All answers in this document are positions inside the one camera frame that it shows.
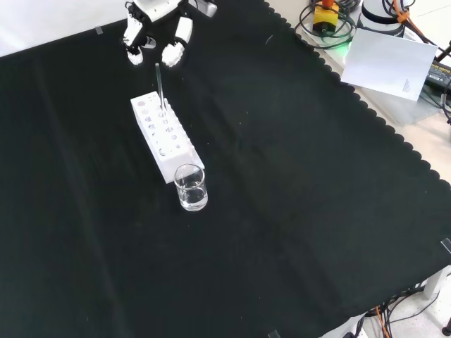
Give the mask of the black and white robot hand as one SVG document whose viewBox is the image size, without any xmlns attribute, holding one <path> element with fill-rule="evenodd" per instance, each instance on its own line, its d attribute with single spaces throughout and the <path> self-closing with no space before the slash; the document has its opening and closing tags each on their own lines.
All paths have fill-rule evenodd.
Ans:
<svg viewBox="0 0 451 338">
<path fill-rule="evenodd" d="M 174 68 L 183 59 L 194 29 L 189 10 L 200 12 L 208 18 L 215 16 L 217 5 L 214 1 L 128 1 L 127 27 L 122 43 L 129 61 L 134 65 L 143 62 L 143 49 L 156 47 L 156 37 L 152 28 L 177 20 L 173 42 L 161 52 L 161 61 L 167 68 Z"/>
</svg>

